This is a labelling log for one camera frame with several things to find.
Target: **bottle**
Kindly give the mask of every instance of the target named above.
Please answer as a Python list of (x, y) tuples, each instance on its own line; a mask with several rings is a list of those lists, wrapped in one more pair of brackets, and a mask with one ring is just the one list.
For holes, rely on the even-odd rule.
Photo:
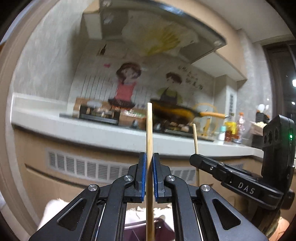
[(225, 141), (231, 142), (233, 135), (235, 134), (236, 130), (236, 123), (233, 120), (234, 113), (230, 113), (229, 120), (225, 122), (226, 132), (225, 132)]
[(219, 141), (224, 141), (225, 140), (225, 132), (226, 132), (226, 126), (221, 126), (220, 127), (220, 132), (219, 132), (219, 135), (218, 135), (218, 140)]
[(242, 143), (242, 134), (244, 132), (244, 113), (239, 113), (239, 119), (237, 121), (237, 130), (236, 130), (236, 137), (233, 139), (234, 143), (241, 144)]

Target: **kitchen counter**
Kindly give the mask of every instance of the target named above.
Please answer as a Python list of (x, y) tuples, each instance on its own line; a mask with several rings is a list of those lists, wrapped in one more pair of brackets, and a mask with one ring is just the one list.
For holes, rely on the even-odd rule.
[[(11, 123), (30, 131), (101, 148), (129, 152), (146, 150), (146, 133), (140, 130), (60, 117), (71, 113), (74, 104), (15, 93)], [(221, 141), (198, 141), (200, 154), (211, 157), (255, 156), (260, 149)], [(161, 155), (188, 157), (194, 153), (193, 139), (153, 134), (153, 151)]]

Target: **bamboo skewer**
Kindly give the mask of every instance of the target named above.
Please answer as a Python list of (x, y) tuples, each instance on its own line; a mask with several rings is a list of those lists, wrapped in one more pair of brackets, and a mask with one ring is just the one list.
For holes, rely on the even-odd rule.
[[(195, 154), (198, 154), (198, 145), (197, 145), (197, 134), (196, 134), (196, 126), (195, 124), (192, 124), (193, 129), (193, 139), (194, 139), (194, 150)], [(200, 170), (196, 169), (196, 186), (200, 186)]]
[(146, 241), (154, 240), (153, 168), (152, 168), (152, 103), (147, 103), (146, 119)]

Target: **apron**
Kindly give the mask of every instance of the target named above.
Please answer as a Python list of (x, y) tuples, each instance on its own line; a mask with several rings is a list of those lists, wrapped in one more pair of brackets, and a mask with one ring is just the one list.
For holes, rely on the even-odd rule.
[(168, 90), (168, 87), (161, 94), (160, 100), (161, 101), (164, 101), (164, 102), (167, 102), (167, 103), (170, 103), (170, 104), (177, 104), (178, 103), (178, 100), (177, 100), (178, 93), (176, 92), (176, 96), (175, 97), (169, 96), (169, 95), (166, 94), (167, 90)]

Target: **wall mural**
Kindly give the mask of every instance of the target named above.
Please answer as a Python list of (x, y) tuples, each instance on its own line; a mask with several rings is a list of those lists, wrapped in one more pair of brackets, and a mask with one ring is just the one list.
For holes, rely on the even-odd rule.
[(214, 78), (165, 53), (139, 56), (125, 43), (91, 41), (76, 70), (69, 102), (97, 99), (145, 109), (151, 98), (184, 107), (213, 102)]

